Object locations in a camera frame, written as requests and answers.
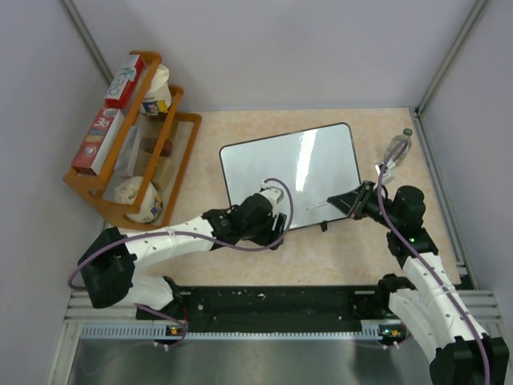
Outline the pink capped whiteboard marker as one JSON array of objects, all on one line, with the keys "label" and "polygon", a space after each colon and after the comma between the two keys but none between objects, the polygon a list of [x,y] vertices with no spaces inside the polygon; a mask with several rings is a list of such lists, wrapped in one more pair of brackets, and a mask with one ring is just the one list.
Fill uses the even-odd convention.
[{"label": "pink capped whiteboard marker", "polygon": [[306,210],[310,211],[310,210],[314,210],[314,209],[319,209],[320,207],[323,207],[323,206],[327,205],[328,203],[329,203],[328,201],[322,201],[315,205],[309,206]]}]

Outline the white whiteboard black frame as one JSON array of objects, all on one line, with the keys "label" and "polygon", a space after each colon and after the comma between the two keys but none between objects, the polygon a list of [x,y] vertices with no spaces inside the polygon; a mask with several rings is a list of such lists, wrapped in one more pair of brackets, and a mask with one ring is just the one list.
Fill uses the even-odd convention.
[{"label": "white whiteboard black frame", "polygon": [[267,178],[284,182],[293,198],[292,229],[346,216],[332,205],[306,210],[361,184],[353,135],[346,123],[310,128],[221,148],[220,162],[231,204],[239,204]]}]

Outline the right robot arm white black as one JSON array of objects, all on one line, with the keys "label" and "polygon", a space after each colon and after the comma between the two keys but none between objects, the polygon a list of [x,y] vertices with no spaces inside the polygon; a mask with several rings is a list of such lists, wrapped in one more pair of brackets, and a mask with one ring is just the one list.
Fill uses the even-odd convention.
[{"label": "right robot arm white black", "polygon": [[423,192],[400,187],[393,199],[364,181],[328,203],[355,221],[370,218],[384,225],[390,253],[403,275],[378,282],[374,308],[397,316],[422,348],[434,384],[504,384],[510,351],[477,322],[447,277],[438,248],[423,226]]}]

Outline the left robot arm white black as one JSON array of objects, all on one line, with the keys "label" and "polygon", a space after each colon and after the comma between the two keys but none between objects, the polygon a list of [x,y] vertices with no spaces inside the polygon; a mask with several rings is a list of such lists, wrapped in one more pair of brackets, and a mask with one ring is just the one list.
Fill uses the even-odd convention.
[{"label": "left robot arm white black", "polygon": [[267,187],[229,209],[211,209],[179,225],[149,232],[105,229],[77,264],[91,305],[104,309],[129,303],[173,318],[182,306],[177,284],[168,276],[147,274],[152,265],[195,252],[235,247],[250,241],[259,250],[275,249],[286,216],[277,211],[280,188]]}]

